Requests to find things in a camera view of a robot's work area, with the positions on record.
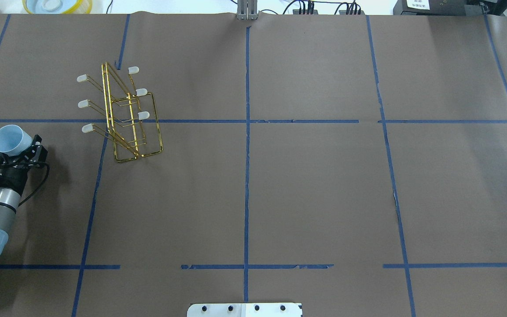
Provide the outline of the light blue plastic cup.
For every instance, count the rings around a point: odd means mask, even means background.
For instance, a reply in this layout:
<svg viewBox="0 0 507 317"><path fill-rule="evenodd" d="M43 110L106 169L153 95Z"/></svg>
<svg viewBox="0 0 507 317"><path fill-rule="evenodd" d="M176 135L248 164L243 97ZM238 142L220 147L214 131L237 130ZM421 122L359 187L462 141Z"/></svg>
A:
<svg viewBox="0 0 507 317"><path fill-rule="evenodd" d="M33 138L18 125L6 125L0 128L0 153L18 156L29 148Z"/></svg>

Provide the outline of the yellow rimmed bowl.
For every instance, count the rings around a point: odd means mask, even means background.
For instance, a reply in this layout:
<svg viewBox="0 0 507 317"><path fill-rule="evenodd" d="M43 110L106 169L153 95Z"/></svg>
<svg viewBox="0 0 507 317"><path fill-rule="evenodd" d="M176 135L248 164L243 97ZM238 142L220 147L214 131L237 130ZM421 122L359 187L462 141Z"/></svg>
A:
<svg viewBox="0 0 507 317"><path fill-rule="evenodd" d="M92 0L23 0L22 5L28 14L90 14Z"/></svg>

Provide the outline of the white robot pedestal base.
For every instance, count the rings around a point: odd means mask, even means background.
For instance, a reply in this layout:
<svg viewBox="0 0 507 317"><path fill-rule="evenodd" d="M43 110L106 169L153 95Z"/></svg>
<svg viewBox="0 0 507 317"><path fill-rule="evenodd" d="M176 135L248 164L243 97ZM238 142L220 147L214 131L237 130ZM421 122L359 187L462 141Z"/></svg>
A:
<svg viewBox="0 0 507 317"><path fill-rule="evenodd" d="M301 303L196 303L187 317L302 317Z"/></svg>

